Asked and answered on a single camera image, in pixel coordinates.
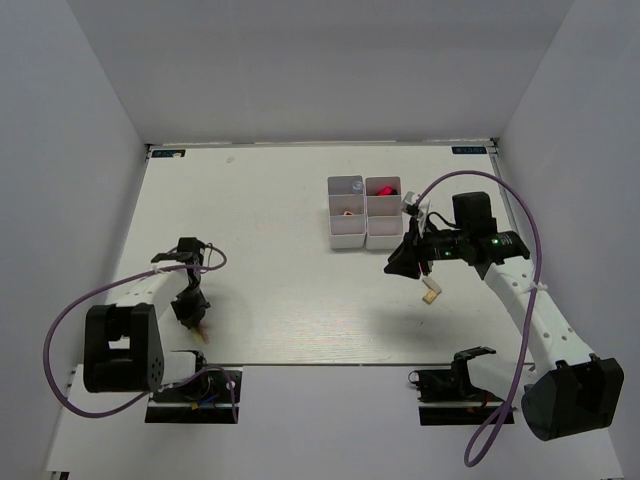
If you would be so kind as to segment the orange thin highlighter pen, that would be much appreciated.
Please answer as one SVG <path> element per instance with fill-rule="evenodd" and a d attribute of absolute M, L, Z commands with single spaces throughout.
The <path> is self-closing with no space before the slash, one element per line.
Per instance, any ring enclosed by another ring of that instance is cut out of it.
<path fill-rule="evenodd" d="M 197 329 L 197 334 L 200 337 L 200 339 L 202 340 L 202 342 L 207 345 L 210 341 L 210 337 L 209 337 L 209 333 L 208 333 L 208 329 L 204 324 L 200 324 Z"/>

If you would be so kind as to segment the pink black highlighter marker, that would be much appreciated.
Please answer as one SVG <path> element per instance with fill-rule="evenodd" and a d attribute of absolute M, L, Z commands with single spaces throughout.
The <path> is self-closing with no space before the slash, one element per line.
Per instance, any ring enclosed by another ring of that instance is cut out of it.
<path fill-rule="evenodd" d="M 378 196 L 393 196 L 393 195 L 397 195 L 397 190 L 392 188 L 391 186 L 386 186 L 378 192 Z"/>

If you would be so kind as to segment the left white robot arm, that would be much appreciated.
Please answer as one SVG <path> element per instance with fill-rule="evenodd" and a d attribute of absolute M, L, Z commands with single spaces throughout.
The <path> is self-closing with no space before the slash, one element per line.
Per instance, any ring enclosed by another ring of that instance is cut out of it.
<path fill-rule="evenodd" d="M 83 380 L 91 393 L 155 392 L 177 381 L 188 398 L 199 399 L 211 387 L 211 374 L 190 352 L 172 359 L 163 352 L 158 320 L 171 310 L 178 322 L 195 329 L 210 303 L 201 291 L 207 245 L 183 237 L 168 253 L 152 259 L 151 275 L 136 281 L 110 305 L 96 305 L 85 319 Z"/>

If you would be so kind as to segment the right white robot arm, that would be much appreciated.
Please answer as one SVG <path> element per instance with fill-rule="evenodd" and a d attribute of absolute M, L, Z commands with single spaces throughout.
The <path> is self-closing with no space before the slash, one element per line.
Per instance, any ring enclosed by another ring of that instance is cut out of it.
<path fill-rule="evenodd" d="M 441 292 L 430 276 L 434 262 L 464 261 L 502 302 L 534 361 L 533 377 L 507 390 L 532 433 L 549 441 L 609 427 L 624 381 L 620 364 L 600 358 L 575 333 L 536 280 L 539 255 L 516 232 L 498 230 L 486 193 L 458 194 L 452 203 L 454 220 L 440 230 L 428 209 L 405 198 L 409 228 L 385 273 L 421 280 L 430 304 Z"/>

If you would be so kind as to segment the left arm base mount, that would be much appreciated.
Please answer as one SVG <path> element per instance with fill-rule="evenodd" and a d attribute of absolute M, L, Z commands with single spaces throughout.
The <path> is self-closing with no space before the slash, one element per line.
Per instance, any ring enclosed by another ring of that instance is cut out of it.
<path fill-rule="evenodd" d="M 233 425 L 240 413 L 243 369 L 211 370 L 186 386 L 153 394 L 146 424 Z"/>

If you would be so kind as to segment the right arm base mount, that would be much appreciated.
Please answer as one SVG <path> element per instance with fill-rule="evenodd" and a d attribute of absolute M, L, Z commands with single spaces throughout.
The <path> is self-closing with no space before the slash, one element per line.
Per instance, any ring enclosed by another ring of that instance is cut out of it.
<path fill-rule="evenodd" d="M 423 427 L 480 426 L 503 400 L 475 386 L 465 386 L 451 369 L 412 370 L 408 383 L 417 392 Z"/>

